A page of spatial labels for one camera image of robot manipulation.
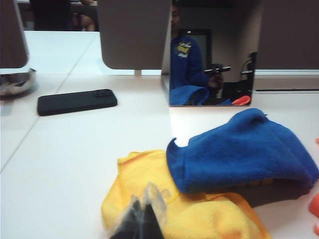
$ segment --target orange object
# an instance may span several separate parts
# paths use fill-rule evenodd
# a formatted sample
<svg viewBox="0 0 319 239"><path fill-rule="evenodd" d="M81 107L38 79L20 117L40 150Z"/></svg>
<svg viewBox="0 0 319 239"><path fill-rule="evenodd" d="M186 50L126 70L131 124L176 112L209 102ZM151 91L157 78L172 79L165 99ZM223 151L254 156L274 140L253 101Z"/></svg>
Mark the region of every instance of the orange object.
<svg viewBox="0 0 319 239"><path fill-rule="evenodd" d="M312 199L309 205L309 211L315 216L319 217L319 193L317 193Z"/></svg>
<svg viewBox="0 0 319 239"><path fill-rule="evenodd" d="M235 100L232 105L234 106L244 106L251 101L250 96L242 96L239 99Z"/></svg>
<svg viewBox="0 0 319 239"><path fill-rule="evenodd" d="M319 236L319 228L316 224L314 225L314 232Z"/></svg>

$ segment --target blue towel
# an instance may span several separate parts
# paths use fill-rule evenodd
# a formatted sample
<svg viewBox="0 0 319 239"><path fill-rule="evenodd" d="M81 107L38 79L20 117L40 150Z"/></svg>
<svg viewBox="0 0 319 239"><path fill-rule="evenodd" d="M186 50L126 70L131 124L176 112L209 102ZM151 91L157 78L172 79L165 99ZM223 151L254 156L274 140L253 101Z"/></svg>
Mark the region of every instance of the blue towel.
<svg viewBox="0 0 319 239"><path fill-rule="evenodd" d="M207 192L269 178L312 187L319 171L297 137L268 120L259 109L237 113L226 124L166 151L167 164L182 193Z"/></svg>
<svg viewBox="0 0 319 239"><path fill-rule="evenodd" d="M209 91L205 87L182 86L170 91L169 104L182 106L190 101L193 106L201 106L208 96Z"/></svg>
<svg viewBox="0 0 319 239"><path fill-rule="evenodd" d="M231 106L232 102L230 99L227 99L225 101L223 101L222 103L218 104L218 106Z"/></svg>

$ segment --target black smartphone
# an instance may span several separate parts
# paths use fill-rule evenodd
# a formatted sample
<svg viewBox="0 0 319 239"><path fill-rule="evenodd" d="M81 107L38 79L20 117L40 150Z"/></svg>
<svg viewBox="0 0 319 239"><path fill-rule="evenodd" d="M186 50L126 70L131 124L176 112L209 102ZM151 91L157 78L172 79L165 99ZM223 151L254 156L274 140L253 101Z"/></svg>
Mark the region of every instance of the black smartphone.
<svg viewBox="0 0 319 239"><path fill-rule="evenodd" d="M113 92L103 89L41 96L38 98L37 111L40 116L49 116L112 107L117 103Z"/></svg>

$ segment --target metal bowl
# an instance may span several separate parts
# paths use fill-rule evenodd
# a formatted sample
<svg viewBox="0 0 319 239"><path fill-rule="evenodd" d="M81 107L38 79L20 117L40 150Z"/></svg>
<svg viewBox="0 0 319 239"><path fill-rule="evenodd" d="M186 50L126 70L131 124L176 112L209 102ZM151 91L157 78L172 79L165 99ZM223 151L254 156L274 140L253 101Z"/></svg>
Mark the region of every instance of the metal bowl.
<svg viewBox="0 0 319 239"><path fill-rule="evenodd" d="M0 75L0 96L14 96L29 90L35 82L35 70Z"/></svg>

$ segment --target yellow towel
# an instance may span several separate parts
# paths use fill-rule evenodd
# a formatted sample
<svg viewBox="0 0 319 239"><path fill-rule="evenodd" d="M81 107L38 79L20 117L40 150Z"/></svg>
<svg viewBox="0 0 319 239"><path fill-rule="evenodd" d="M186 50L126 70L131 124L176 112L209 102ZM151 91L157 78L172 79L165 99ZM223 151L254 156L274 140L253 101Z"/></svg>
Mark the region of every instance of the yellow towel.
<svg viewBox="0 0 319 239"><path fill-rule="evenodd" d="M269 239L270 236L248 203L238 194L181 194L166 164L163 150L132 152L118 160L118 176L102 204L107 228L126 208L131 196L142 198L147 183L160 191L169 190L164 199L166 239Z"/></svg>

